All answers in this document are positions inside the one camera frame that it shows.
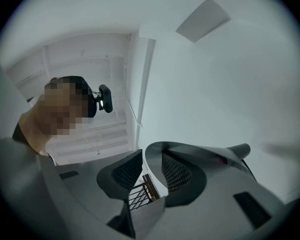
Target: white ceiling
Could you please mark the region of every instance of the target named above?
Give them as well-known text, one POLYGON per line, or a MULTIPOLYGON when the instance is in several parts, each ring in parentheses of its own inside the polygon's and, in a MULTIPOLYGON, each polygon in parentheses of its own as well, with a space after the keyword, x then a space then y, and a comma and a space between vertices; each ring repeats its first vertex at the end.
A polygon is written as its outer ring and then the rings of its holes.
POLYGON ((128 151, 125 63, 129 36, 86 34, 51 43, 6 70, 25 99, 43 94, 51 78, 82 76, 93 91, 111 90, 113 111, 97 111, 74 135, 51 140, 47 151, 59 164, 78 163, 128 151))
MULTIPOLYGON (((42 45, 82 34, 129 34, 139 29, 174 32, 203 1, 24 0, 2 31, 0 65, 10 68, 42 45)), ((245 4, 239 13, 237 7, 228 7, 231 17, 255 16, 245 4)))

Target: ear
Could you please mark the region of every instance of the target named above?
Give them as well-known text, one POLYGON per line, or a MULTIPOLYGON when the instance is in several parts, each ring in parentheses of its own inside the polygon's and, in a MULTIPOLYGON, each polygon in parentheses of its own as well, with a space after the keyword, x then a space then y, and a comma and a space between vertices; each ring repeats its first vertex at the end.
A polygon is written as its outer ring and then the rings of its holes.
POLYGON ((53 82, 53 81, 56 81, 56 80, 58 80, 57 77, 51 78, 51 80, 49 81, 49 83, 51 83, 51 82, 53 82))
POLYGON ((58 80, 58 77, 51 78, 51 80, 44 86, 44 88, 47 88, 50 83, 57 81, 57 80, 58 80))

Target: person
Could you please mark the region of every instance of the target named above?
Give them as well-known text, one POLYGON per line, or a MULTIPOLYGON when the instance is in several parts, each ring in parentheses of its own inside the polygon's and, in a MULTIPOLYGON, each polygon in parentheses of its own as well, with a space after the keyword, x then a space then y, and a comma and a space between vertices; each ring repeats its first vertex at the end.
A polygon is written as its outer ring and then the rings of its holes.
POLYGON ((56 165, 46 152, 48 141, 53 136, 69 134, 70 129, 82 123, 82 118, 93 118, 96 112, 97 102, 83 77, 55 77, 44 86, 44 94, 35 105, 21 115, 12 139, 49 156, 56 165))

